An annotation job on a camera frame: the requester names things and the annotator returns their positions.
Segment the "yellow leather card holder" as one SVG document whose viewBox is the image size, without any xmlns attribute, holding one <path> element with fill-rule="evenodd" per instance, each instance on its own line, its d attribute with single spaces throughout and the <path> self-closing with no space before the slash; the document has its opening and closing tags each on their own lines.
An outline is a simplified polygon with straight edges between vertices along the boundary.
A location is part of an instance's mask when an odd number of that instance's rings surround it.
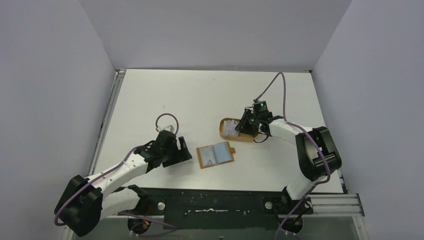
<svg viewBox="0 0 424 240">
<path fill-rule="evenodd" d="M 213 151 L 214 151 L 214 155 L 215 155 L 215 159 L 216 159 L 216 164 L 209 165 L 209 166 L 203 166 L 202 159 L 200 158 L 199 149 L 202 148 L 202 147 L 206 147 L 206 146 L 212 146 L 213 147 Z M 223 165 L 223 164 L 227 164 L 227 163 L 231 163 L 231 162 L 235 161 L 234 154 L 236 153 L 236 150 L 235 150 L 235 148 L 230 146 L 230 143 L 228 141 L 220 142 L 220 143 L 216 143 L 216 144 L 212 144 L 212 145 L 206 145 L 206 146 L 196 148 L 198 162 L 199 162 L 199 166 L 200 166 L 201 169 L 215 167 L 215 166 L 219 166 L 219 165 Z"/>
</svg>

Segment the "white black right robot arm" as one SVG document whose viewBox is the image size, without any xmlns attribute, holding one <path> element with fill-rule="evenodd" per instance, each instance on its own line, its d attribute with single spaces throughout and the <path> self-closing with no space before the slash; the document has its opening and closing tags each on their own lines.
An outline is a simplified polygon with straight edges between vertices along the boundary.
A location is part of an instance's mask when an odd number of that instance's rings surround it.
<svg viewBox="0 0 424 240">
<path fill-rule="evenodd" d="M 265 101 L 246 107 L 235 130 L 256 137 L 280 138 L 296 148 L 299 174 L 283 189 L 282 209 L 289 214 L 301 207 L 301 198 L 317 185 L 327 183 L 333 172 L 342 166 L 342 159 L 329 129 L 325 126 L 305 127 L 273 115 Z"/>
</svg>

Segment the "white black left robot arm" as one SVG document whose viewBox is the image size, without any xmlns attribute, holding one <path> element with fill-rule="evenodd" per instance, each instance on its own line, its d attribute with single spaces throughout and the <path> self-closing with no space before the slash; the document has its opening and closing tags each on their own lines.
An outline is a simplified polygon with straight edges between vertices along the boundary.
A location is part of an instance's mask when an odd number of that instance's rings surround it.
<svg viewBox="0 0 424 240">
<path fill-rule="evenodd" d="M 122 212 L 148 214 L 153 210 L 149 194 L 135 184 L 125 184 L 160 166 L 166 168 L 190 159 L 185 138 L 162 130 L 156 139 L 133 147 L 112 167 L 87 177 L 73 177 L 54 209 L 54 224 L 67 226 L 82 237 L 109 216 Z"/>
</svg>

